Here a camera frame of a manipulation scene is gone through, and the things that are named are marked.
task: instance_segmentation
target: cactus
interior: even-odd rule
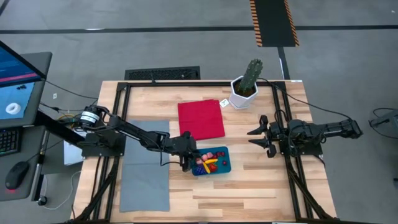
[[[244,94],[250,91],[254,87],[256,80],[259,78],[261,70],[262,62],[259,59],[251,60],[248,65],[248,69],[246,69],[246,73],[239,83],[238,91]]]

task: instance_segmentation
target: keyboard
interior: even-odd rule
[[[126,70],[125,80],[199,80],[200,68],[174,67]]]
[[[0,130],[0,156],[19,152],[21,148],[22,128]]]

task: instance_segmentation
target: white cable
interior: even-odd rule
[[[45,209],[48,209],[48,210],[56,210],[56,209],[58,209],[59,207],[61,207],[65,202],[67,202],[68,200],[69,200],[69,198],[70,198],[70,196],[72,195],[72,192],[73,192],[73,177],[76,175],[76,174],[78,174],[78,173],[80,173],[81,171],[78,171],[78,172],[76,172],[76,173],[74,173],[71,177],[70,177],[70,193],[69,193],[69,195],[68,195],[68,197],[67,197],[67,199],[65,199],[60,205],[58,205],[57,207],[55,207],[55,208],[47,208],[46,206],[43,206]],[[45,196],[45,193],[47,192],[47,177],[46,177],[46,175],[44,175],[44,178],[45,178],[45,189],[44,189],[44,196]]]

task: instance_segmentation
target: computer mouse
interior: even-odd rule
[[[15,164],[6,176],[6,188],[9,190],[17,189],[29,170],[29,163],[21,161]]]

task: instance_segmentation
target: potted plant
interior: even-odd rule
[[[262,70],[259,59],[251,60],[246,73],[231,82],[231,96],[229,102],[235,109],[246,109],[258,94],[256,80]]]

